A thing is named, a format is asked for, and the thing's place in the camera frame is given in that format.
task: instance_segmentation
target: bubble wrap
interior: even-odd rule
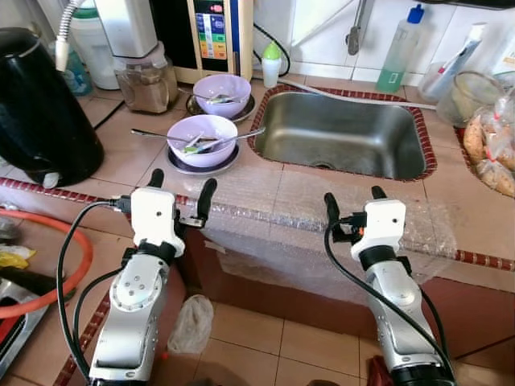
[[[253,185],[258,185],[260,170],[246,169],[253,173]],[[323,249],[323,231],[328,223],[323,195],[329,191],[333,193],[342,217],[362,211],[366,202],[372,199],[369,180],[361,176],[350,177],[359,179],[361,186],[311,173],[283,170],[273,203],[270,204],[273,188],[267,186],[264,189],[266,205],[260,202],[259,190],[254,192],[249,205],[242,205],[241,197],[233,201],[238,204],[231,204],[231,196],[237,196],[240,187],[226,185],[213,197],[203,234],[222,247],[216,249],[222,269],[227,273],[364,304],[363,291],[332,266]],[[223,175],[217,179],[219,186],[227,181]],[[428,203],[420,182],[417,183],[422,194],[417,195],[413,193],[413,185],[405,191],[404,183],[373,181],[393,187],[383,186],[389,198],[400,199],[406,205],[406,230],[399,256],[410,258],[415,281],[422,283],[445,269],[456,251],[445,206]],[[250,195],[248,186],[242,189],[245,195]],[[191,201],[187,210],[192,211],[194,204]],[[360,263],[351,258],[350,244],[333,245],[333,250],[347,269],[364,277]]]

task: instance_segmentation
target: orange hose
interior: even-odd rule
[[[63,221],[55,220],[42,215],[36,215],[34,213],[26,213],[24,211],[6,211],[0,209],[0,216],[34,221],[35,223],[47,225],[62,232],[68,232],[71,227],[70,224],[66,224]],[[76,230],[73,233],[73,239],[82,247],[82,261],[80,262],[79,268],[77,268],[73,275],[64,282],[63,291],[65,294],[67,294],[69,291],[75,288],[77,284],[79,284],[79,282],[89,271],[89,267],[93,261],[93,247],[88,237],[86,237],[86,235],[81,231]],[[48,294],[45,294],[42,297],[31,300],[29,302],[16,304],[14,306],[0,307],[0,318],[12,318],[14,316],[23,315],[45,307],[55,302],[56,300],[57,291],[54,289]]]

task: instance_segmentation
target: stainless steel sink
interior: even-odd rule
[[[390,179],[416,179],[426,162],[410,112],[305,92],[272,96],[255,151],[264,158]]]

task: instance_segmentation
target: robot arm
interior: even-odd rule
[[[144,384],[150,379],[168,273],[184,252],[183,223],[202,228],[208,218],[216,180],[206,182],[197,217],[187,220],[179,218],[175,196],[159,189],[162,183],[163,172],[155,170],[150,186],[121,198],[122,211],[131,214],[138,247],[109,289],[111,308],[93,355],[92,384]]]
[[[422,313],[422,293],[408,272],[409,262],[397,257],[404,233],[406,206],[387,199],[380,187],[373,188],[374,200],[363,212],[342,219],[350,227],[345,232],[333,228],[334,242],[350,241],[352,258],[365,270],[365,281],[379,294],[408,314],[431,338],[431,328]],[[327,193],[330,224],[340,216],[334,196]],[[384,302],[369,294],[369,308],[377,321],[377,334],[386,367],[396,386],[452,386],[443,359],[429,342]]]

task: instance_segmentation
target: black electric kettle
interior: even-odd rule
[[[24,28],[0,28],[0,156],[49,188],[88,178],[104,158],[52,58]]]

